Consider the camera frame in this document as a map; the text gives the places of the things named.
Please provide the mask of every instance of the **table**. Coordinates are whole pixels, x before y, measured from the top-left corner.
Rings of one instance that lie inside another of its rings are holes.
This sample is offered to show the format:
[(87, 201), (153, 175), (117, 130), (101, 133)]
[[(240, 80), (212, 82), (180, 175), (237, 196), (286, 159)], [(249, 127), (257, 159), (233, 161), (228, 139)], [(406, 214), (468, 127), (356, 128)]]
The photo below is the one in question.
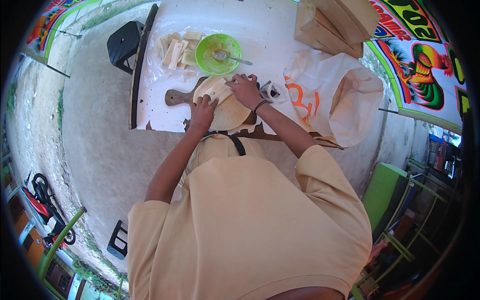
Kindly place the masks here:
[[(271, 80), (287, 93), (284, 69), (294, 52), (311, 49), (293, 39), (296, 9), (297, 4), (289, 0), (162, 1), (150, 27), (147, 19), (144, 32), (148, 39), (142, 33), (144, 41), (142, 43), (141, 38), (137, 51), (132, 77), (130, 128), (185, 132), (188, 126), (189, 106), (168, 107), (164, 100), (165, 92), (169, 89), (189, 92), (200, 77), (208, 74), (199, 67), (189, 66), (191, 71), (175, 70), (177, 72), (170, 77), (167, 74), (160, 76), (159, 68), (155, 67), (158, 60), (155, 62), (153, 43), (158, 37), (175, 31), (180, 35), (185, 30), (194, 30), (204, 36), (213, 33), (233, 36), (242, 47), (242, 57), (253, 62), (253, 66), (240, 64), (234, 73), (256, 74), (260, 85)], [(319, 136), (306, 123), (301, 126), (312, 136)], [(260, 118), (255, 125), (242, 125), (228, 131), (228, 134), (280, 140), (268, 125), (261, 123)]]

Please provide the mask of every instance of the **green bowl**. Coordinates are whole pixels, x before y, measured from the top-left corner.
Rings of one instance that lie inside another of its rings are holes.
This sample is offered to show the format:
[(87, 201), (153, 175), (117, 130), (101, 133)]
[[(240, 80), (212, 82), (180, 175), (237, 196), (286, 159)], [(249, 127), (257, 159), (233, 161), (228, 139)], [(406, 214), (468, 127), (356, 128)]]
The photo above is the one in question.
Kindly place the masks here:
[(241, 48), (236, 39), (229, 35), (217, 33), (207, 36), (198, 44), (195, 51), (195, 59), (198, 66), (212, 75), (228, 74), (235, 70), (239, 62), (229, 60), (228, 58), (224, 60), (214, 59), (212, 52), (216, 50), (225, 51), (228, 56), (241, 59)]

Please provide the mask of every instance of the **colorful banner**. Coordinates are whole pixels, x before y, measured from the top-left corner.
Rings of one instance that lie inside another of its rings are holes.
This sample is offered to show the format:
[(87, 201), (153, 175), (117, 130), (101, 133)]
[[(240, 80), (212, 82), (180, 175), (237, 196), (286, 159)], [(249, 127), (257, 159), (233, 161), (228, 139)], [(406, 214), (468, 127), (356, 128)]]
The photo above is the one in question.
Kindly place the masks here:
[(47, 64), (55, 32), (72, 12), (99, 0), (53, 0), (38, 19), (27, 38), (25, 53)]
[(371, 0), (380, 14), (374, 51), (390, 78), (398, 113), (461, 134), (465, 78), (422, 0)]

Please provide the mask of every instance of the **black wristband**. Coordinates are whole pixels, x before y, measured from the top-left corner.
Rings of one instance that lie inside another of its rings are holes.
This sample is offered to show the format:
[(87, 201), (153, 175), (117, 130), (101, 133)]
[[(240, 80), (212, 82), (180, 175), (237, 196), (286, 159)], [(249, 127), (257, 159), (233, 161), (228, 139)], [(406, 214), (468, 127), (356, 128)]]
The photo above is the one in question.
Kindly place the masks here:
[(253, 110), (253, 113), (254, 113), (254, 114), (257, 114), (257, 109), (258, 109), (260, 106), (262, 106), (263, 104), (265, 104), (265, 103), (268, 103), (268, 101), (267, 101), (267, 100), (264, 100), (264, 101), (260, 102), (260, 103), (257, 105), (257, 107), (255, 107), (255, 109)]

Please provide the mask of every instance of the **hand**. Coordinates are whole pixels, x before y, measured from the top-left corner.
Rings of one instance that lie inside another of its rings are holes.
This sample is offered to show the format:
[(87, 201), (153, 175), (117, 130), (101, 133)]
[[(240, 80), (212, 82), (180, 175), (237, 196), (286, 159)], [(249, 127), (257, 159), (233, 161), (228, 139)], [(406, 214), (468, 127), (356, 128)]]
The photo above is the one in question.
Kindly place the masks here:
[(231, 87), (235, 98), (246, 108), (254, 110), (257, 105), (262, 102), (262, 97), (257, 89), (257, 76), (250, 75), (234, 75), (232, 81), (226, 82), (225, 85)]
[(216, 98), (211, 105), (208, 105), (210, 100), (209, 95), (204, 95), (203, 97), (198, 97), (197, 103), (190, 104), (192, 118), (190, 119), (189, 130), (198, 130), (204, 135), (210, 129), (213, 121), (213, 112), (218, 104), (218, 98)]

